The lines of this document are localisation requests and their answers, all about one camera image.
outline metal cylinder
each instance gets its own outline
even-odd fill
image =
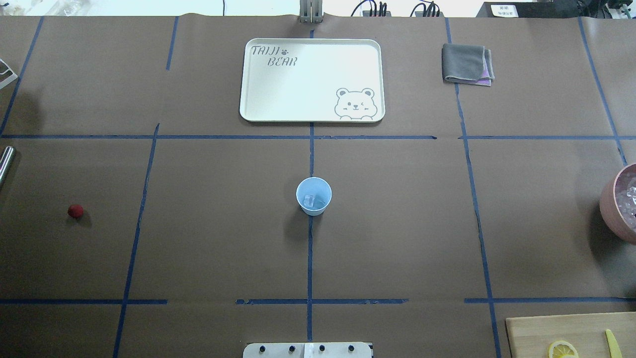
[[[4,183],[4,179],[6,178],[6,174],[9,171],[9,167],[11,166],[11,161],[15,156],[15,148],[8,145],[0,158],[0,187]]]

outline bear face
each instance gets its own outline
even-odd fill
[[[373,102],[372,89],[363,89],[360,92],[338,89],[336,95],[338,104],[334,109],[342,120],[372,120],[372,117],[378,113],[378,108]]]

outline light blue cup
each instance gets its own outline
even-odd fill
[[[312,176],[298,184],[296,200],[307,215],[320,215],[331,202],[331,187],[324,179]]]

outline lemon slice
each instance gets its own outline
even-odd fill
[[[569,342],[556,341],[548,347],[548,358],[579,358],[579,352]]]

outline yellow knife handle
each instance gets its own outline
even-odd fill
[[[612,333],[609,329],[606,329],[605,335],[607,336],[607,345],[609,346],[609,356],[612,358],[623,358],[623,354],[621,353],[621,349],[618,347],[618,342],[616,341],[616,337],[614,337],[614,333]]]

